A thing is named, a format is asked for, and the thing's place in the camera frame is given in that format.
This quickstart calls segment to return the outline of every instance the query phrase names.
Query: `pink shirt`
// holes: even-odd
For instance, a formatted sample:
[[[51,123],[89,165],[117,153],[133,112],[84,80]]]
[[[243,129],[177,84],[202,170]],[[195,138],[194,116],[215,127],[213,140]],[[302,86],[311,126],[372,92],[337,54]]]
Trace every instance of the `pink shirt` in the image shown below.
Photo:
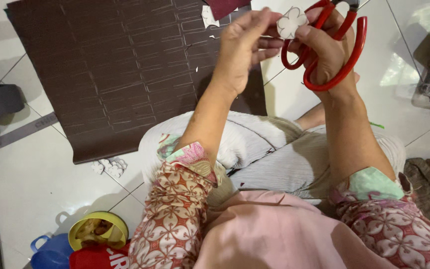
[[[166,151],[178,140],[165,136]],[[395,184],[364,191],[362,180],[341,183],[341,221],[271,191],[240,192],[207,213],[206,197],[220,182],[203,148],[196,142],[165,156],[130,244],[130,269],[430,269],[430,221],[409,195],[380,199],[394,197]]]

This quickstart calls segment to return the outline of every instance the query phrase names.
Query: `yellow bowl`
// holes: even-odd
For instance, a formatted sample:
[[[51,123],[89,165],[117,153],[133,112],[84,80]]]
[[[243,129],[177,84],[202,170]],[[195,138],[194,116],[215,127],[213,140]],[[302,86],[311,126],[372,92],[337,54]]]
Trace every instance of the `yellow bowl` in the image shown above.
[[[122,236],[120,238],[120,241],[115,246],[113,246],[113,248],[119,249],[125,246],[127,241],[127,236],[128,236],[128,228],[125,222],[116,214],[104,212],[104,211],[98,211],[98,212],[92,212],[90,214],[85,215],[83,218],[81,218],[81,220],[76,222],[69,230],[69,235],[68,235],[69,244],[71,245],[72,249],[74,249],[74,251],[80,250],[82,248],[81,240],[75,239],[75,233],[77,233],[77,230],[79,230],[82,224],[84,224],[88,219],[103,219],[111,222],[113,224],[112,227],[105,234],[101,236],[104,238],[109,238],[112,232],[112,229],[114,228],[114,226],[116,226],[122,231]]]

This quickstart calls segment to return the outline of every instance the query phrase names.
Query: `brown foam sheet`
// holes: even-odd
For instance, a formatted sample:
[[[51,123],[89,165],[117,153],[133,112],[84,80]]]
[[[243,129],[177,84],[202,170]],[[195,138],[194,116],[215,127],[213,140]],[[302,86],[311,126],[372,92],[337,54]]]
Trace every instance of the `brown foam sheet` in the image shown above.
[[[201,0],[22,0],[8,17],[31,59],[75,164],[136,151],[152,126],[194,110],[223,28]],[[260,65],[231,110],[266,115]]]

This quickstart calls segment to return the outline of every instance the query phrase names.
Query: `red scissors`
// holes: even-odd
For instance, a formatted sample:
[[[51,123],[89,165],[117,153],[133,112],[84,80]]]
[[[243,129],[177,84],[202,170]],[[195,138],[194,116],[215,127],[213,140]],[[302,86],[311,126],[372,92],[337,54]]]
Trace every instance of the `red scissors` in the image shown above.
[[[331,12],[333,11],[333,9],[340,2],[348,3],[349,11],[341,27],[332,36],[334,40],[341,40],[344,34],[346,34],[348,29],[351,27],[351,24],[353,24],[353,22],[355,21],[357,16],[357,11],[359,9],[359,0],[332,0],[331,2],[329,0],[320,0],[318,3],[314,4],[313,6],[305,10],[305,13],[306,13],[311,9],[323,7],[323,10],[321,11],[320,16],[318,17],[318,20],[314,23],[314,27],[317,29],[320,29],[323,23],[331,15]],[[329,82],[327,82],[324,85],[315,85],[311,83],[310,75],[318,65],[318,58],[316,58],[313,61],[313,63],[306,68],[304,72],[304,75],[303,75],[304,85],[308,89],[313,91],[326,91],[333,88],[338,83],[340,83],[353,69],[353,67],[356,64],[356,61],[361,55],[361,52],[364,47],[364,43],[366,41],[366,30],[367,30],[367,17],[360,17],[357,21],[356,42],[355,42],[355,47],[353,49],[353,52],[351,53],[349,60],[341,68],[341,70],[338,72],[338,74],[335,77],[333,77]],[[283,65],[286,67],[286,69],[295,70],[299,68],[304,63],[304,61],[306,61],[306,59],[308,58],[308,55],[310,54],[311,48],[306,46],[305,44],[302,44],[300,46],[300,50],[302,50],[301,56],[298,58],[298,61],[295,64],[291,65],[288,62],[288,59],[286,58],[286,53],[288,52],[288,45],[290,44],[290,42],[291,42],[291,39],[285,39],[285,43],[283,45],[283,48],[281,49],[281,61]]]

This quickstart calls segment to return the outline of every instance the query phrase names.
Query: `red bag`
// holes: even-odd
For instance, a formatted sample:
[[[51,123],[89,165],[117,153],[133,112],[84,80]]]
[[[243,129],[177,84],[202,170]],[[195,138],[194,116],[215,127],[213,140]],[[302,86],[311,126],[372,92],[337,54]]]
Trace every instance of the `red bag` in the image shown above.
[[[69,256],[70,269],[128,269],[127,243],[121,249],[107,245],[83,248]]]

